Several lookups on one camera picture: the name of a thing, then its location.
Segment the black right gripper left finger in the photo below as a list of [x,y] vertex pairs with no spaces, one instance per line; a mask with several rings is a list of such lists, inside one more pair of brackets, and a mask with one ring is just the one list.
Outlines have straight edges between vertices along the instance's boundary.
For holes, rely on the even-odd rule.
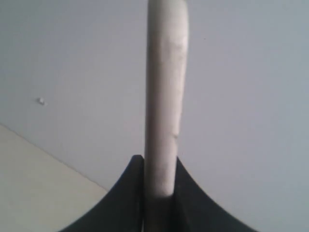
[[140,232],[143,223],[144,158],[132,156],[112,189],[63,232]]

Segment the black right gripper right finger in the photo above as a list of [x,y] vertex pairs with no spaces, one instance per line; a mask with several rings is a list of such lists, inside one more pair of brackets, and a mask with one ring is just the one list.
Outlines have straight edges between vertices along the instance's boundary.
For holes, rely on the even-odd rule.
[[177,159],[173,196],[174,232],[253,232],[213,201]]

